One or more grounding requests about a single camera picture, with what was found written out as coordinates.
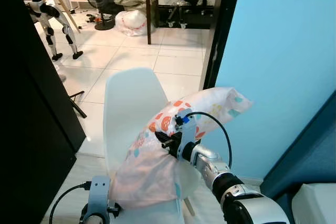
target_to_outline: table leg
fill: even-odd
[[[152,44],[151,39],[151,0],[146,0],[146,13],[147,13],[147,40],[148,45]]]
[[[159,0],[155,0],[155,26],[159,27],[160,14],[159,14]]]

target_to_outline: humanoid robot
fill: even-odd
[[[50,26],[49,19],[54,17],[57,21],[59,21],[62,25],[62,32],[65,34],[67,41],[72,49],[73,59],[77,59],[79,56],[83,54],[83,51],[78,51],[75,41],[74,32],[72,31],[69,22],[67,21],[65,15],[62,13],[60,9],[58,9],[53,4],[46,4],[44,0],[31,0],[27,4],[30,15],[39,21],[42,25],[42,28],[46,34],[46,39],[49,47],[52,52],[52,60],[58,60],[62,57],[62,53],[58,53],[56,50],[56,40],[54,36],[54,30]]]

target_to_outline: white pillow case with colorful dots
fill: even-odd
[[[186,198],[197,188],[198,171],[163,149],[154,132],[174,134],[174,116],[186,108],[206,112],[225,124],[251,105],[234,88],[211,88],[170,102],[149,121],[129,148],[112,181],[110,199],[123,209],[132,209]],[[195,140],[218,127],[212,119],[201,115],[196,115],[196,124]]]

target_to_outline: robot leg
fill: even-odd
[[[63,25],[62,31],[65,34],[70,47],[72,48],[72,52],[74,52],[72,55],[72,58],[76,60],[79,56],[83,54],[83,51],[77,51],[74,32],[72,31],[70,24],[68,20],[66,19],[65,15],[59,10],[58,12],[59,12],[59,15],[58,17],[55,17],[55,18],[57,19],[58,22],[60,22]]]
[[[52,60],[58,60],[63,56],[62,53],[57,53],[56,51],[56,40],[54,36],[54,30],[50,26],[49,20],[47,17],[44,17],[42,14],[40,17],[36,17],[36,19],[41,23],[42,28],[46,34],[46,39],[48,42],[49,47],[51,48],[52,52]]]

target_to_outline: black stand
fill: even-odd
[[[76,94],[70,95],[69,98],[70,98],[71,105],[75,108],[75,110],[77,110],[77,112],[82,116],[82,118],[86,118],[87,115],[84,113],[84,111],[81,110],[80,107],[78,107],[78,105],[75,103],[75,101],[73,101],[71,99],[72,97],[76,97],[79,94],[83,94],[83,93],[84,93],[84,91],[80,91],[80,92],[78,92]]]
[[[104,14],[101,13],[101,22],[95,25],[95,29],[99,31],[105,31],[112,29],[114,25],[116,24],[116,21],[113,19],[105,20]]]

